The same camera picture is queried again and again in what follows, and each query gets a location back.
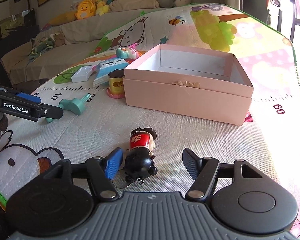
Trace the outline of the black haired doll keychain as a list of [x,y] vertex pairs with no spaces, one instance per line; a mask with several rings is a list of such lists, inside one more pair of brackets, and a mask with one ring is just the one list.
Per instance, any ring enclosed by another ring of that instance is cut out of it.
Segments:
[[156,131],[150,127],[138,127],[131,131],[129,151],[123,166],[127,184],[139,183],[142,185],[146,178],[158,173],[153,154],[156,138]]

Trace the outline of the teal plastic toy tool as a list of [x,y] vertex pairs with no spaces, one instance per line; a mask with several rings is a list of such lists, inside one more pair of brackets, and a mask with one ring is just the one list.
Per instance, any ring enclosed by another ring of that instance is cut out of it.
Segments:
[[75,115],[82,115],[85,111],[85,103],[90,99],[91,94],[87,93],[81,99],[73,98],[73,99],[62,99],[57,107],[62,110],[70,111]]

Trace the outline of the white power adapter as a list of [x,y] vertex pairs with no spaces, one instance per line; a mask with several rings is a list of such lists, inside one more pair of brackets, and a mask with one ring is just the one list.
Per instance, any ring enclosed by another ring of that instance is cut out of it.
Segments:
[[83,66],[71,77],[73,83],[88,81],[89,77],[95,72],[96,66]]

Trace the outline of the blue white tissue pack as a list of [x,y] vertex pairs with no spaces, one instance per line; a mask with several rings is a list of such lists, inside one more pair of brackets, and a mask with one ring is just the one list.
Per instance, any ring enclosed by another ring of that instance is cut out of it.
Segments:
[[109,80],[108,74],[110,72],[117,69],[124,69],[128,65],[129,63],[126,60],[118,57],[102,61],[98,64],[98,74],[93,81],[93,87],[107,83]]

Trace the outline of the yellow cup toy pink base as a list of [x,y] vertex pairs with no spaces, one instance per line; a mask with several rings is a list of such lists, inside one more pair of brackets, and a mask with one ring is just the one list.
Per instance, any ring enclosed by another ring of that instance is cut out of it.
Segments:
[[125,77],[123,69],[116,69],[108,74],[109,87],[107,95],[114,99],[125,98],[125,90],[123,86],[123,78]]

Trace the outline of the teal round toy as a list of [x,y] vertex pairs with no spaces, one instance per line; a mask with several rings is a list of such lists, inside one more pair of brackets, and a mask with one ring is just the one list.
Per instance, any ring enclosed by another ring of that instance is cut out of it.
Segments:
[[116,50],[116,56],[124,59],[124,60],[136,60],[139,57],[139,53],[134,48],[128,47],[128,48],[117,48]]

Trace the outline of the beige covered sofa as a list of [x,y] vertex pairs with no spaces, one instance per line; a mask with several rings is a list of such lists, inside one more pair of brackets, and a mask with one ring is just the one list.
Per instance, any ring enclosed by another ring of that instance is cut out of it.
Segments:
[[79,62],[136,45],[188,45],[193,21],[187,7],[109,12],[40,32],[1,58],[11,84],[51,79]]

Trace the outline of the green cloth on sofa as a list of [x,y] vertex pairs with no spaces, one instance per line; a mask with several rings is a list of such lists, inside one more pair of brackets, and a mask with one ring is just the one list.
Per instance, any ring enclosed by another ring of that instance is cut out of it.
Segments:
[[54,48],[55,41],[51,37],[42,38],[39,43],[33,46],[31,52],[28,55],[28,59],[30,62],[33,62],[38,57],[40,57],[43,53],[50,51]]

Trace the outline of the cartoon play mat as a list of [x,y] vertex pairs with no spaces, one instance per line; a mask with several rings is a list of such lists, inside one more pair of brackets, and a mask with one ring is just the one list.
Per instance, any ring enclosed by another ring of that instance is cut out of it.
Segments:
[[300,239],[292,42],[222,4],[141,13],[0,87],[0,239]]

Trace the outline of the pink cardboard box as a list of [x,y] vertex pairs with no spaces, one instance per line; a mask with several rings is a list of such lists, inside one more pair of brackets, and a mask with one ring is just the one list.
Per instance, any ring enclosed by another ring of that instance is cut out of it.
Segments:
[[129,106],[242,125],[253,85],[234,54],[160,44],[125,69]]

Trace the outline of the yellow duck plush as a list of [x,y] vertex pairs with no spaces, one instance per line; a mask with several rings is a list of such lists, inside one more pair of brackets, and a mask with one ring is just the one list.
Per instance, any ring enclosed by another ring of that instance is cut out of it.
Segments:
[[93,17],[96,12],[96,5],[93,0],[83,0],[79,3],[75,16],[78,20]]

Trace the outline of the small yellow plush toy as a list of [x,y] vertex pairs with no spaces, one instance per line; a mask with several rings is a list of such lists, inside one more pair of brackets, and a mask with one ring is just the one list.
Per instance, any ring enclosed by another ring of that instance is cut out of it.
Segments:
[[93,0],[93,3],[96,7],[95,15],[102,16],[103,14],[110,12],[110,6],[106,5],[106,2],[103,0]]

